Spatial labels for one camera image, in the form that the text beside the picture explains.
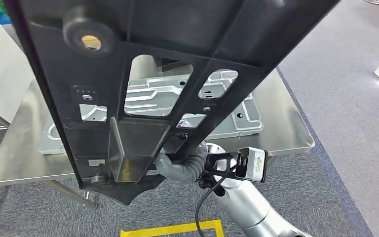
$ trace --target black automotive part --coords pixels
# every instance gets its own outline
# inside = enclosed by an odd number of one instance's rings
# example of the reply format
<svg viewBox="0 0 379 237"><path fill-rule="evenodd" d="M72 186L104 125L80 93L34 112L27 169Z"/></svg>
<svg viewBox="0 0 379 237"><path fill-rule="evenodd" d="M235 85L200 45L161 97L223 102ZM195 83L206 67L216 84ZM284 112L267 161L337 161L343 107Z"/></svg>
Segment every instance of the black automotive part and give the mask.
<svg viewBox="0 0 379 237"><path fill-rule="evenodd" d="M4 4L79 187L129 204L164 179L146 172L168 137L184 138L171 154L179 162L337 2L6 0ZM84 36L96 37L100 45L84 45L80 40ZM142 54L193 66L167 116L124 112L131 63ZM220 69L235 70L238 77L220 98L199 98L208 76ZM106 106L107 121L82 121L79 104ZM206 116L196 128L176 127L185 113ZM90 159L106 162L89 166Z"/></svg>

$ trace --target black cable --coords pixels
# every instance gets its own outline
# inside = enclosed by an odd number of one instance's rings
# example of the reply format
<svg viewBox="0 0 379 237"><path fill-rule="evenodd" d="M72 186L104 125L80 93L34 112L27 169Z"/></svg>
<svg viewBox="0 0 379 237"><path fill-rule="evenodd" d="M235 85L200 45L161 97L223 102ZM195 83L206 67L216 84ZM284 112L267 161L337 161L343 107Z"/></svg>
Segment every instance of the black cable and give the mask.
<svg viewBox="0 0 379 237"><path fill-rule="evenodd" d="M230 168L230 172L232 172L236 168L236 165ZM203 197L200 199L200 201L197 204L197 207L195 208L195 225L197 226L197 231L201 237L205 237L203 234L201 227L200 227L200 219L199 219L199 213L202 203L207 199L207 197L218 187L220 184L228 177L228 175L223 176L210 190L208 190Z"/></svg>

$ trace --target mounting hole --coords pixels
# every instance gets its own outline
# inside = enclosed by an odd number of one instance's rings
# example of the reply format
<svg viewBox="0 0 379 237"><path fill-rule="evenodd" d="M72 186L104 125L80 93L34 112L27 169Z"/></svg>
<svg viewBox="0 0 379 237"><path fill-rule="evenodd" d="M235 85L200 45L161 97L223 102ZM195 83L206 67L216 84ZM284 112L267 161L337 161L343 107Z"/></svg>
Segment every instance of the mounting hole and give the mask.
<svg viewBox="0 0 379 237"><path fill-rule="evenodd" d="M92 96L90 96L90 95L82 95L82 99L84 101L91 101L92 100Z"/></svg>
<svg viewBox="0 0 379 237"><path fill-rule="evenodd" d="M85 35L82 36L80 40L82 41L83 45L88 49L99 50L101 48L101 41L95 36Z"/></svg>

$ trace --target metal table top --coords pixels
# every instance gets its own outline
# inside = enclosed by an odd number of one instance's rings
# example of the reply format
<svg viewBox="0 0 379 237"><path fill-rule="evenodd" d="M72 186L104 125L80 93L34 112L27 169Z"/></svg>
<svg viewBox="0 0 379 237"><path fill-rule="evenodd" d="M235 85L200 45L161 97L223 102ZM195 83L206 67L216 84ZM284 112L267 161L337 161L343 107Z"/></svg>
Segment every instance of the metal table top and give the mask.
<svg viewBox="0 0 379 237"><path fill-rule="evenodd" d="M276 70L254 90L264 123L258 135L215 139L208 142L228 152L251 146L271 156L304 152L314 146L306 125ZM50 113L33 81L0 145L0 185L74 177L66 154L43 155L37 150L41 131Z"/></svg>

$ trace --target yellow tape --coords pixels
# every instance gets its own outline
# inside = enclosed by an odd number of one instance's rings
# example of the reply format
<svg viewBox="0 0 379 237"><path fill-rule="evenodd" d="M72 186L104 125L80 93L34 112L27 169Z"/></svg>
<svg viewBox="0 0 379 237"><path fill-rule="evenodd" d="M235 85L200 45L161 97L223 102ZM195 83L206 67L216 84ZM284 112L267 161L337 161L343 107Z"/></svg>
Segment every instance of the yellow tape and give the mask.
<svg viewBox="0 0 379 237"><path fill-rule="evenodd" d="M215 229L216 237L225 237L223 233L222 223L220 220L214 221L203 221L200 222L200 227L202 230ZM179 234L185 232L196 231L197 225L195 223L181 224L175 226L165 226L152 229L144 229L137 231L120 231L120 237L154 237L154 236L165 236L172 234Z"/></svg>

